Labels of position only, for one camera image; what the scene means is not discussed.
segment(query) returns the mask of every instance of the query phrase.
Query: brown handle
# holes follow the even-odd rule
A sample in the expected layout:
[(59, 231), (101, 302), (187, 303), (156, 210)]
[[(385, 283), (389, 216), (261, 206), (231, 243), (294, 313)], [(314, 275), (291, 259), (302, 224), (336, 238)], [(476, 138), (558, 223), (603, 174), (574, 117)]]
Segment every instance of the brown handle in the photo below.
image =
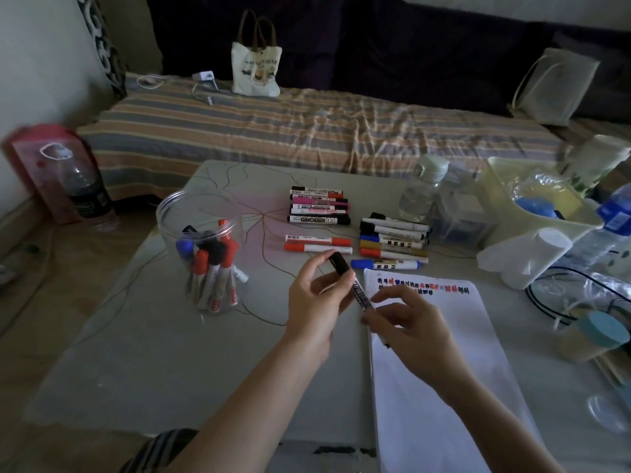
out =
[(252, 47), (255, 48), (257, 45), (256, 31), (257, 31), (257, 26), (258, 26), (258, 19), (256, 17), (256, 13), (253, 12), (252, 10), (245, 10), (243, 12), (243, 16), (241, 16), (241, 23), (239, 23), (239, 31), (237, 32), (237, 42), (240, 45), (245, 46), (245, 43), (243, 42), (243, 25), (245, 24), (245, 19), (250, 13), (252, 13), (252, 16), (254, 16), (254, 39), (252, 40)]
[(266, 39), (263, 36), (263, 30), (261, 29), (262, 21), (268, 23), (269, 27), (271, 28), (271, 39), (270, 39), (270, 43), (267, 43), (267, 46), (275, 47), (276, 46), (276, 28), (274, 28), (274, 23), (272, 23), (271, 20), (267, 18), (266, 16), (259, 16), (256, 20), (256, 26), (257, 26), (259, 35), (261, 36), (261, 39), (263, 40), (263, 47), (266, 46)]

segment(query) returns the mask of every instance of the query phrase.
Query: person's right hand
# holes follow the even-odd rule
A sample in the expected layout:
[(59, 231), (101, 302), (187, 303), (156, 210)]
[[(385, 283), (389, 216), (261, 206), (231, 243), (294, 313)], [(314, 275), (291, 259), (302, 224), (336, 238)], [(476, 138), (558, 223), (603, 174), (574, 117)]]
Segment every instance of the person's right hand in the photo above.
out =
[(469, 379), (469, 367), (438, 307), (407, 286), (385, 287), (370, 300), (379, 303), (396, 298), (405, 305), (368, 309), (362, 323), (383, 337), (408, 370), (439, 395)]

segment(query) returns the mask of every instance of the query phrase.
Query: white table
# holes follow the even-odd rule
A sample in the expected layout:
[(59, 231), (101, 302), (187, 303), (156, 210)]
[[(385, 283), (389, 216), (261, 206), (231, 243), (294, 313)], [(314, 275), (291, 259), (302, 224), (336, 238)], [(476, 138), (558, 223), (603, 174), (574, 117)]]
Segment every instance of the white table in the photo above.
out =
[[(278, 219), (287, 216), (291, 185), (343, 189), (353, 225), (331, 231), (352, 237), (359, 235), (360, 217), (371, 211), (396, 215), (404, 188), (400, 180), (219, 161), (203, 164), (190, 181), (204, 183), (226, 186), (250, 206), (243, 213), (287, 208), (269, 214)], [(244, 218), (248, 228), (260, 215)], [(241, 294), (253, 313), (282, 324), (293, 278), (264, 262), (263, 228), (259, 222), (248, 234), (248, 263), (240, 267), (250, 280)], [(299, 227), (271, 217), (266, 217), (266, 228), (267, 260), (294, 274), (307, 254), (284, 252), (284, 235), (331, 235), (317, 226)], [(354, 239), (353, 246), (359, 251), (359, 241)], [(28, 420), (142, 433), (199, 427), (279, 340), (282, 327), (250, 315), (200, 315), (183, 298), (178, 261), (163, 250), (159, 235), (140, 247), (112, 289), (112, 294), (122, 293), (106, 300), (89, 319), (76, 346), (43, 382), (28, 408)], [(572, 365), (556, 355), (551, 321), (523, 292), (478, 270), (474, 260), (439, 255), (460, 257), (441, 246), (432, 250), (425, 275), (476, 284), (551, 453), (559, 461), (631, 462), (629, 440), (605, 431), (587, 413), (587, 397), (607, 388), (596, 367)], [(328, 265), (322, 269), (332, 270)], [(331, 356), (298, 406), (285, 441), (374, 446), (368, 343), (359, 316), (359, 306), (353, 304), (339, 319)]]

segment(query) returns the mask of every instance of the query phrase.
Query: yellow container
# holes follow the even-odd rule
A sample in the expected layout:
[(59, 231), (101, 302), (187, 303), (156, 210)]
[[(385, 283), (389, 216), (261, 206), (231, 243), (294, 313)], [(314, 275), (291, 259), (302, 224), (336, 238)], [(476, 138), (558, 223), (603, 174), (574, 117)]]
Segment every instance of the yellow container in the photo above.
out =
[(564, 221), (529, 213), (515, 204), (505, 185), (513, 181), (518, 173), (533, 167), (541, 167), (544, 172), (556, 173), (553, 166), (541, 161), (495, 157), (486, 160), (479, 185), (499, 220), (495, 230), (486, 238), (486, 247), (545, 227), (555, 228), (568, 236), (572, 242), (576, 242), (590, 230), (603, 227), (600, 216), (565, 181), (562, 182), (563, 189), (539, 185), (532, 192), (533, 195), (553, 202), (555, 209), (564, 216)]

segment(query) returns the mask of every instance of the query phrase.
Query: tile floor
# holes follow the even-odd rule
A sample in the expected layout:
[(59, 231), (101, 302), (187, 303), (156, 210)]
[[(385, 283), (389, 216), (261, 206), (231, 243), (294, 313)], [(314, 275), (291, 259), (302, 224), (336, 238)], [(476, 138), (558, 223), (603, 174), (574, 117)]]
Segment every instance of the tile floor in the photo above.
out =
[[(0, 472), (115, 472), (146, 440), (130, 433), (36, 426), (21, 418), (60, 352), (154, 226), (154, 212), (147, 208), (122, 214), (111, 233), (85, 224), (45, 224), (3, 261), (23, 275), (0, 293)], [(29, 244), (41, 252), (30, 254)]]

